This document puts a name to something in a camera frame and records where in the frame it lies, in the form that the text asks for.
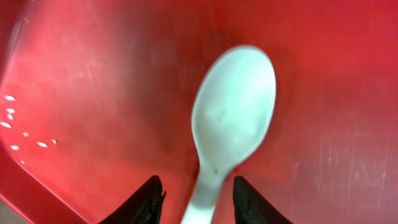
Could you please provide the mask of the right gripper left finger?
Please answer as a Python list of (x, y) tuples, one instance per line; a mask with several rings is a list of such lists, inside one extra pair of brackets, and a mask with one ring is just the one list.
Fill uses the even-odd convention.
[(153, 175), (99, 224), (159, 224), (165, 196), (160, 177)]

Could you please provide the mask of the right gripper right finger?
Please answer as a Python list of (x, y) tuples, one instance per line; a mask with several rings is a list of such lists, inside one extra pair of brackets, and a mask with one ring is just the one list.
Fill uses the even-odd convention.
[(292, 224), (243, 176), (234, 178), (233, 203), (236, 224)]

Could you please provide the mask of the cream plastic spoon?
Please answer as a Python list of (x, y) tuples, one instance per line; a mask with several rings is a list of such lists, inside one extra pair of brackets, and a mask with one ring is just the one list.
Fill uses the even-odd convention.
[(210, 67), (192, 108), (199, 171), (182, 224), (211, 223), (225, 178), (263, 142), (275, 99), (274, 67), (257, 47), (233, 47)]

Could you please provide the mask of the red plastic serving tray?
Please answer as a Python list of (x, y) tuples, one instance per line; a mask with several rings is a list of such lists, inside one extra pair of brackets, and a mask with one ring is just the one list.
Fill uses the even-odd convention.
[(211, 64), (270, 58), (274, 116), (232, 171), (294, 223), (397, 222), (397, 2), (2, 1), (1, 181), (41, 223), (98, 223), (150, 176), (179, 223)]

